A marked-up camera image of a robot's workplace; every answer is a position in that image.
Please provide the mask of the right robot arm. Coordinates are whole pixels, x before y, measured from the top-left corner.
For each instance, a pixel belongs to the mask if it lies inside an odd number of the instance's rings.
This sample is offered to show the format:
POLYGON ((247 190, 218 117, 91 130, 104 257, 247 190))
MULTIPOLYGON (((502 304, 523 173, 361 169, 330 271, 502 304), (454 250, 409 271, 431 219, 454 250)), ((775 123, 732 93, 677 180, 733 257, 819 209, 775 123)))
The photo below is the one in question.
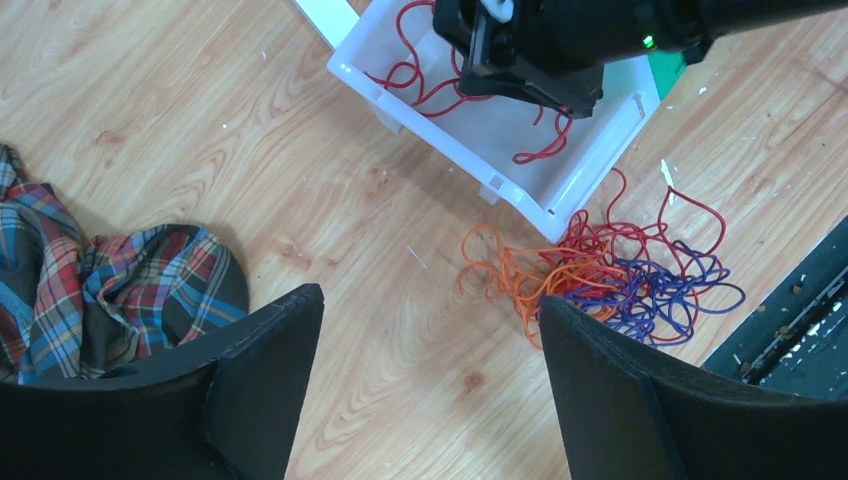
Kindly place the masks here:
POLYGON ((463 56, 459 89, 589 118, 607 64, 653 51, 701 62, 722 37, 846 7, 811 1, 438 1, 433 29, 463 56))

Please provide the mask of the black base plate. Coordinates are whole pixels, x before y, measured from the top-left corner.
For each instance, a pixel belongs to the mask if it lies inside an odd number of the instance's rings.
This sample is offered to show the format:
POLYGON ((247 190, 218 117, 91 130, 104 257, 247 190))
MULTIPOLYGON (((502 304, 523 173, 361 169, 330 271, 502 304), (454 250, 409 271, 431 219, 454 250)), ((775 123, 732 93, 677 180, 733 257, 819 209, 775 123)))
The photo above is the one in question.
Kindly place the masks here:
POLYGON ((737 381, 799 396, 847 397, 845 219, 701 367, 737 381))

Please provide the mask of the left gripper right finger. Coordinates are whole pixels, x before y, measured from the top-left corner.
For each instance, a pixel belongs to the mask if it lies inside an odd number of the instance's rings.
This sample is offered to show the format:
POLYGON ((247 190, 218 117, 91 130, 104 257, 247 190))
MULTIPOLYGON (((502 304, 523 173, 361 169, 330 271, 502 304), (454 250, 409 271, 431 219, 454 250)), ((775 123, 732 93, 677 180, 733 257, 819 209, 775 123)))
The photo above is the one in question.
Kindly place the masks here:
POLYGON ((547 296, 539 327, 574 479, 843 479, 847 404, 745 384, 547 296))

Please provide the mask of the clothes rack pole with base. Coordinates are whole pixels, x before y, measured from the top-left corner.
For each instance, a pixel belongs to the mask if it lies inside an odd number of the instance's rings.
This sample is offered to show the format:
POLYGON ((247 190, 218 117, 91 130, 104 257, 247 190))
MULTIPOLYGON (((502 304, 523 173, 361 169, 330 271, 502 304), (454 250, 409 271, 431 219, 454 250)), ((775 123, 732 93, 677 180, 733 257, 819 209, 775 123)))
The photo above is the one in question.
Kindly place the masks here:
POLYGON ((360 19, 346 0, 293 0, 293 3, 333 50, 338 48, 360 19))

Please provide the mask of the white plastic bin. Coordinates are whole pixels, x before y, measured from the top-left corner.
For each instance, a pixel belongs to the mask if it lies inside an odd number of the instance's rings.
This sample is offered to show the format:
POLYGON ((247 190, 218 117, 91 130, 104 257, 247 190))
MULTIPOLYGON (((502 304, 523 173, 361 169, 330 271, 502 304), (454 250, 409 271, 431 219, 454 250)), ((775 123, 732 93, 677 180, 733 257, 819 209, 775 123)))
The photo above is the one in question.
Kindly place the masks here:
POLYGON ((513 206, 546 240, 558 241, 571 215, 584 206, 661 104, 646 57, 604 71, 603 98, 593 115, 577 120, 565 147, 547 159, 514 163, 557 137, 555 114, 496 97, 452 109, 446 87, 417 106, 417 86, 378 84, 399 62, 418 61, 428 89, 453 75, 451 48, 432 29, 426 7, 401 14, 399 1, 374 1, 343 27, 328 70, 367 101, 390 131, 406 129, 478 180, 482 196, 513 206))

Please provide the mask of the plaid shirt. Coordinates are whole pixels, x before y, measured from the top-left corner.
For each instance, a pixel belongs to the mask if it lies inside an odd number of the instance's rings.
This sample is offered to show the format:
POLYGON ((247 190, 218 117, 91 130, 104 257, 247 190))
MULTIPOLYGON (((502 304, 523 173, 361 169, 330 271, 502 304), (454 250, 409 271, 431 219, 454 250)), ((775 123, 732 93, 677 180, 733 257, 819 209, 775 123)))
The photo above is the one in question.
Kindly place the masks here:
POLYGON ((244 318, 245 273, 208 229, 86 237, 1 148, 1 379, 95 379, 244 318))

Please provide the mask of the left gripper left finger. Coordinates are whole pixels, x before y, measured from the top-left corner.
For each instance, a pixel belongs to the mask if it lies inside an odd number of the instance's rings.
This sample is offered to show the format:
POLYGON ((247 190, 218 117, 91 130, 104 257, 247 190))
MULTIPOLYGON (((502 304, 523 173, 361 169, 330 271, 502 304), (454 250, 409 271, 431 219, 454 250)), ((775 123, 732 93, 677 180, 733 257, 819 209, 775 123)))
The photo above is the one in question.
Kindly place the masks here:
POLYGON ((5 479, 281 479, 324 313, 316 284, 97 379, 1 388, 5 479))

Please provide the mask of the green plastic bin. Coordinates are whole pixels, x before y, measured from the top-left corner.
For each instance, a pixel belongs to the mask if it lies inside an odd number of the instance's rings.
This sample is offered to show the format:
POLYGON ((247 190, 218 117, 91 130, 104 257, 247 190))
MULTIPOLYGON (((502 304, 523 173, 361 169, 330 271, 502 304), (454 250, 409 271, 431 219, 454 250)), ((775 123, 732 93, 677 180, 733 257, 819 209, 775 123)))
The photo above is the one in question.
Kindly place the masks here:
POLYGON ((664 100, 686 70, 686 62, 681 53, 657 51, 650 53, 648 62, 660 100, 664 100))

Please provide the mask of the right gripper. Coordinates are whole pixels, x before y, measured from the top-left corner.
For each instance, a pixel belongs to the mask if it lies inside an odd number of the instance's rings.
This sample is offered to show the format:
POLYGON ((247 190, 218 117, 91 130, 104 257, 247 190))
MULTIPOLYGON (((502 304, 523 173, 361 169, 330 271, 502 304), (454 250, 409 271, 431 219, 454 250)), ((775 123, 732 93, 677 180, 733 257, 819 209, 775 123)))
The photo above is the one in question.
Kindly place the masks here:
POLYGON ((503 71, 481 74, 465 58, 459 89, 590 118, 604 96, 604 67, 653 51, 700 53, 715 39, 699 1, 438 1, 435 32, 476 65, 526 61, 550 73, 542 85, 503 71))

